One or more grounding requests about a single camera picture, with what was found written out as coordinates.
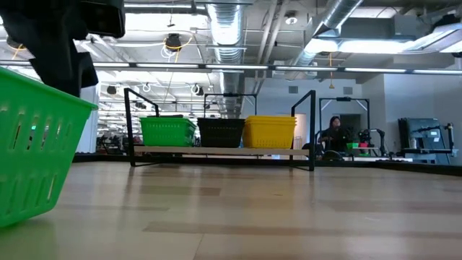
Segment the green object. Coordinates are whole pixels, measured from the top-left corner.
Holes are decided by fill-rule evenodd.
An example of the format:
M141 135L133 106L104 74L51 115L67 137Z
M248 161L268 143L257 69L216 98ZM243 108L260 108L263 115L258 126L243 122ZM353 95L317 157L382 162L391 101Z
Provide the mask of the green object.
M346 144L346 147L347 147L348 149L358 148L358 147L359 147L359 143L348 143L348 144Z
M144 145L191 147L196 126L187 118L140 118Z
M0 227L54 208L96 108L0 68Z

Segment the wooden floor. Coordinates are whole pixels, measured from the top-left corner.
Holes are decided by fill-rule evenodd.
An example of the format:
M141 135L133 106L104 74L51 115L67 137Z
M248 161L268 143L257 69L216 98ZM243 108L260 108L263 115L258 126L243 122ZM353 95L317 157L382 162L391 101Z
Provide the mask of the wooden floor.
M378 169L75 164L0 259L462 259L462 178Z

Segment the plastic basket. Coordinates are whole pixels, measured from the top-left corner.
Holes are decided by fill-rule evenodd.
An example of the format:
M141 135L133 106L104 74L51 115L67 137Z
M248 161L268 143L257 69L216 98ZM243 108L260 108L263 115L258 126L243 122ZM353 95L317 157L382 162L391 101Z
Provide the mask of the plastic basket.
M187 118L140 118L144 145L193 146L196 126Z
M202 147L239 147L244 119L199 118L197 121Z
M244 147L289 149L292 146L295 118L287 116L249 116L243 132Z
M0 227L54 208L95 108L0 68Z
M358 148L359 143L348 143L346 144L346 148L348 149L353 149L353 148Z

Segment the dark clothing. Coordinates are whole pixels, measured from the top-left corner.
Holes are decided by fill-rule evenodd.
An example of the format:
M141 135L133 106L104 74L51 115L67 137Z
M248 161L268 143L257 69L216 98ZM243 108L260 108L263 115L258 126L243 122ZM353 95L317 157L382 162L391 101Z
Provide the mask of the dark clothing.
M341 129L326 129L321 134L321 138L324 137L332 138L332 140L326 140L326 151L345 152L347 150L347 138Z

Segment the person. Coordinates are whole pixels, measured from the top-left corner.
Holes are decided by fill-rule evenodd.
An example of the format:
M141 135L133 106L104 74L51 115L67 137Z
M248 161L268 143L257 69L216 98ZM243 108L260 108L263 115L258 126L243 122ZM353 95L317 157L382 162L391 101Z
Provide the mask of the person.
M347 138L341 128L340 118L333 116L329 122L329 128L322 131L318 142L326 143L326 150L345 152L347 150Z

